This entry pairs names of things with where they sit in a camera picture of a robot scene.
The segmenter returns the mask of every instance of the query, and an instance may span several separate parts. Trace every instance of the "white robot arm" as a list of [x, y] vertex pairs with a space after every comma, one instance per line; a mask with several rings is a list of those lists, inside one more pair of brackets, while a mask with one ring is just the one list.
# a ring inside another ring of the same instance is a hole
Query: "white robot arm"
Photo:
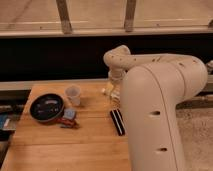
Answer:
[[110, 81], [122, 81], [132, 170], [185, 171], [175, 107], [204, 88], [205, 65], [189, 55], [131, 55], [126, 46], [108, 51], [104, 61]]

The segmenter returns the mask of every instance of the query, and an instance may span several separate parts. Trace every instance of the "black bowl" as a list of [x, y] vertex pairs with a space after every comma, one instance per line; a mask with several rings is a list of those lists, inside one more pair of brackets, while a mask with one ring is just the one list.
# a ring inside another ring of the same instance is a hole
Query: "black bowl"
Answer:
[[62, 115], [63, 110], [63, 99], [57, 94], [42, 95], [30, 107], [31, 116], [42, 123], [54, 121]]

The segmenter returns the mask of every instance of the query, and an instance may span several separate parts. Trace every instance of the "wooden table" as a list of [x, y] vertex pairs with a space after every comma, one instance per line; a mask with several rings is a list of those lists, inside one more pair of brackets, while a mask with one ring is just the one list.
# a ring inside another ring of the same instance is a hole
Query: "wooden table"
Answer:
[[2, 171], [130, 171], [125, 136], [117, 135], [109, 111], [116, 105], [101, 93], [105, 82], [78, 82], [82, 89], [80, 128], [43, 125], [29, 114], [33, 100], [59, 94], [72, 107], [65, 89], [70, 83], [34, 85], [2, 166]]

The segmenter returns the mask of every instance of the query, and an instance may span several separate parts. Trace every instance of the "paper cup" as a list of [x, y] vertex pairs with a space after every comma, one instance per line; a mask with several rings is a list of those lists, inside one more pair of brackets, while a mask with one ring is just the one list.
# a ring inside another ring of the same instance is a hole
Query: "paper cup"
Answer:
[[68, 87], [65, 91], [67, 98], [70, 100], [70, 102], [74, 105], [74, 106], [79, 106], [81, 103], [80, 100], [80, 95], [81, 95], [81, 89], [76, 86], [76, 85], [72, 85], [70, 87]]

